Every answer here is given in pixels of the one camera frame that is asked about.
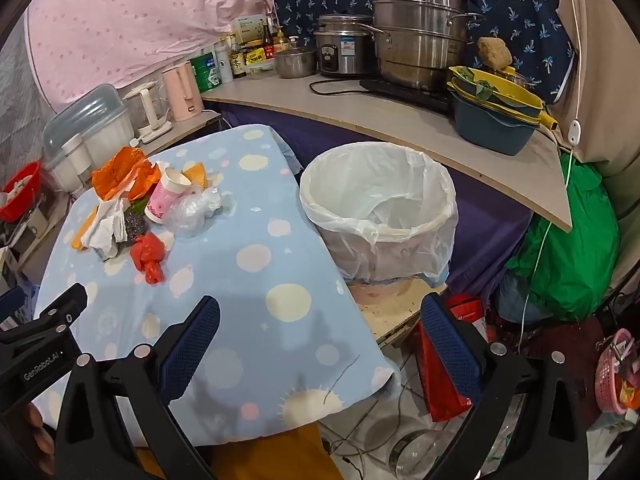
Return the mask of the person's left hand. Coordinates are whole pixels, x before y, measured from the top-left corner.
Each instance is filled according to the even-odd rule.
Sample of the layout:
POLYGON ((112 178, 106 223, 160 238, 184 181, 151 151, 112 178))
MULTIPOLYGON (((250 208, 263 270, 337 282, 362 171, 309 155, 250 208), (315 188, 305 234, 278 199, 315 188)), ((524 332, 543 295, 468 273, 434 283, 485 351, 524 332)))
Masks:
POLYGON ((29 403, 23 410, 29 434, 34 438, 37 447, 35 464, 47 477, 54 474, 54 441, 44 429, 42 416, 34 404, 29 403))

